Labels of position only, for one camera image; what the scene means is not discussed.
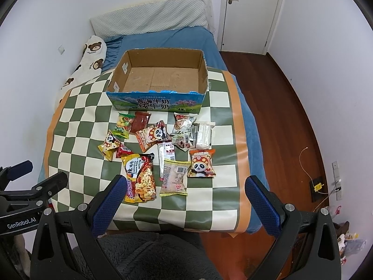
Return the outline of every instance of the snack bag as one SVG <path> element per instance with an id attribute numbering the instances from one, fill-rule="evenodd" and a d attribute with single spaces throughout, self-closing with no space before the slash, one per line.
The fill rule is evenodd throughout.
<path id="1" fill-rule="evenodd" d="M 135 116 L 119 113 L 117 125 L 113 129 L 113 135 L 128 139 L 129 131 L 131 130 L 131 125 L 134 119 Z"/>
<path id="2" fill-rule="evenodd" d="M 163 183 L 159 196 L 185 195 L 187 189 L 183 183 L 184 176 L 188 172 L 190 162 L 180 162 L 165 159 L 165 168 L 163 173 Z"/>
<path id="3" fill-rule="evenodd" d="M 193 146 L 192 141 L 187 133 L 172 136 L 172 143 L 183 151 L 188 151 Z"/>
<path id="4" fill-rule="evenodd" d="M 174 113 L 175 115 L 175 124 L 172 129 L 172 135 L 179 135 L 181 133 L 192 134 L 192 124 L 197 119 L 195 115 L 181 115 Z"/>
<path id="5" fill-rule="evenodd" d="M 109 130 L 107 133 L 107 137 L 103 144 L 98 146 L 98 149 L 106 159 L 109 161 L 113 160 L 114 151 L 121 145 L 119 140 L 115 138 L 113 133 Z"/>
<path id="6" fill-rule="evenodd" d="M 137 131 L 147 127 L 151 115 L 147 112 L 135 112 L 135 120 L 132 122 L 130 134 L 135 135 Z"/>
<path id="7" fill-rule="evenodd" d="M 137 141 L 142 152 L 146 152 L 158 141 L 171 141 L 165 123 L 161 120 L 156 124 L 136 132 Z"/>
<path id="8" fill-rule="evenodd" d="M 189 170 L 188 177 L 214 177 L 216 176 L 211 164 L 211 156 L 215 149 L 191 150 L 192 167 Z"/>
<path id="9" fill-rule="evenodd" d="M 153 159 L 154 154 L 131 154 L 122 157 L 128 186 L 125 202 L 136 203 L 155 199 Z"/>
<path id="10" fill-rule="evenodd" d="M 212 129 L 215 122 L 201 122 L 196 124 L 193 147 L 195 149 L 209 149 L 211 145 Z"/>
<path id="11" fill-rule="evenodd" d="M 172 142 L 158 143 L 159 173 L 160 180 L 163 181 L 163 167 L 165 159 L 175 161 L 175 148 Z"/>
<path id="12" fill-rule="evenodd" d="M 124 145 L 124 142 L 121 142 L 121 145 L 117 149 L 116 158 L 128 156 L 129 154 L 133 154 L 132 150 L 130 150 L 126 145 Z"/>

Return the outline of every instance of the door frame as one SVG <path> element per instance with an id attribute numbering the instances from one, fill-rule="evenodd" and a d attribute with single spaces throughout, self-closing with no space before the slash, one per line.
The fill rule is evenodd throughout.
<path id="1" fill-rule="evenodd" d="M 278 21 L 279 15 L 280 15 L 280 11 L 281 11 L 281 7 L 282 7 L 283 2 L 284 2 L 284 0 L 278 0 L 277 1 L 275 15 L 273 17 L 271 29 L 270 29 L 269 34 L 268 34 L 267 43 L 264 46 L 264 49 L 263 49 L 263 52 L 262 52 L 263 55 L 265 55 L 268 51 L 268 47 L 269 47 L 269 44 L 271 43 L 273 33 L 274 33 L 276 25 L 277 25 L 277 21 Z M 223 34 L 224 34 L 224 25 L 225 25 L 225 15 L 226 15 L 226 10 L 227 10 L 227 4 L 228 4 L 228 0 L 221 0 L 218 41 L 217 41 L 217 46 L 218 46 L 219 51 L 221 51 L 221 47 L 222 47 L 222 44 L 223 44 Z"/>

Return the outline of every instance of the open cardboard box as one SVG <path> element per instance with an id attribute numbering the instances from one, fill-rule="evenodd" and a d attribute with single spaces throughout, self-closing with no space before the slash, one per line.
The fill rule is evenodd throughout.
<path id="1" fill-rule="evenodd" d="M 124 53 L 106 94 L 117 110 L 199 113 L 206 90 L 201 50 L 145 48 Z"/>

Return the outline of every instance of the blue bedsheet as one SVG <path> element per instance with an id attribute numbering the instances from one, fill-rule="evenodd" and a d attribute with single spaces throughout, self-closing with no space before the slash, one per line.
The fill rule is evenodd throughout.
<path id="1" fill-rule="evenodd" d="M 115 67 L 125 51 L 134 48 L 149 47 L 181 47 L 200 49 L 204 52 L 206 64 L 209 67 L 227 70 L 223 59 L 216 47 L 212 33 L 201 26 L 186 27 L 171 31 L 160 31 L 143 33 L 140 35 L 115 36 L 105 39 L 107 45 L 106 60 L 103 64 L 103 72 Z M 260 146 L 258 129 L 255 119 L 245 97 L 238 87 L 238 94 L 241 101 L 242 115 L 245 122 L 246 140 L 249 149 L 250 172 L 256 175 L 259 180 L 269 189 L 263 167 L 262 147 Z M 254 209 L 251 208 L 251 219 L 247 232 L 255 233 L 262 226 Z"/>

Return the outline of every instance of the wire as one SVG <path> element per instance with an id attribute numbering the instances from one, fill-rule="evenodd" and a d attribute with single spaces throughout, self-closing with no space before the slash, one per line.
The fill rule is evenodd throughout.
<path id="1" fill-rule="evenodd" d="M 318 205 L 318 206 L 316 206 L 315 207 L 315 209 L 313 210 L 314 212 L 315 212 L 315 210 L 326 200 L 326 199 L 328 199 L 329 197 L 330 197 L 330 195 L 332 194 L 332 193 L 334 193 L 335 191 L 336 191 L 336 185 L 337 185 L 337 182 L 334 184 L 334 188 L 333 188 L 333 190 L 331 191 L 331 193 L 329 194 L 329 196 L 327 196 L 324 200 L 322 200 L 321 202 L 320 202 L 320 204 Z"/>
<path id="2" fill-rule="evenodd" d="M 310 178 L 310 180 L 311 180 L 311 183 L 312 183 L 312 185 L 313 185 L 313 189 L 316 190 L 316 189 L 315 189 L 315 185 L 313 184 L 313 181 L 312 181 L 311 176 L 310 176 L 310 175 L 309 175 L 309 174 L 304 170 L 304 168 L 303 168 L 303 166 L 302 166 L 302 162 L 301 162 L 301 154 L 302 154 L 302 152 L 304 152 L 307 148 L 308 148 L 308 147 L 302 149 L 301 153 L 299 154 L 299 164 L 301 165 L 303 171 L 307 174 L 307 176 L 309 176 L 309 178 Z M 316 191 L 316 192 L 318 192 L 319 194 L 325 194 L 325 195 L 328 194 L 328 193 L 322 193 L 322 192 L 319 192 L 319 191 Z"/>

